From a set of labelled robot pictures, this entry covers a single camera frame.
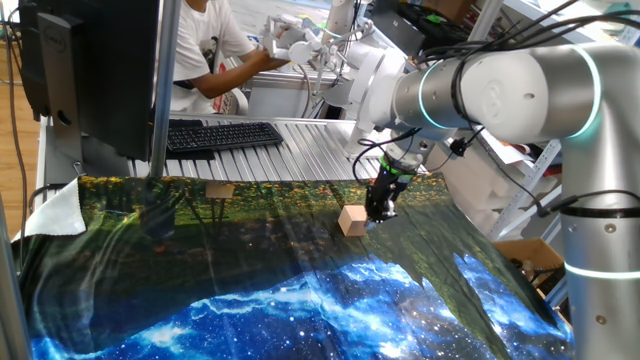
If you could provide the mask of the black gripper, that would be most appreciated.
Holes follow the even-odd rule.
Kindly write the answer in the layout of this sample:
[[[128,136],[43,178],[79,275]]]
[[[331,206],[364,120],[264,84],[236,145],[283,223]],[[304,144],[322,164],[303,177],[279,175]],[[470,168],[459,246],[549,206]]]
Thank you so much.
[[[367,188],[365,228],[371,230],[397,216],[395,202],[408,187],[408,178],[382,167],[374,183]]]

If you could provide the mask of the person bare hand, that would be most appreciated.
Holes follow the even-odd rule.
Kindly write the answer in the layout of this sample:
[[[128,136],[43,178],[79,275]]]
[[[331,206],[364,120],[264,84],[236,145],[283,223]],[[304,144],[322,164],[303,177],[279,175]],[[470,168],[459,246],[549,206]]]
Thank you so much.
[[[259,50],[257,54],[259,72],[275,70],[289,63],[288,60],[272,58],[266,49]]]

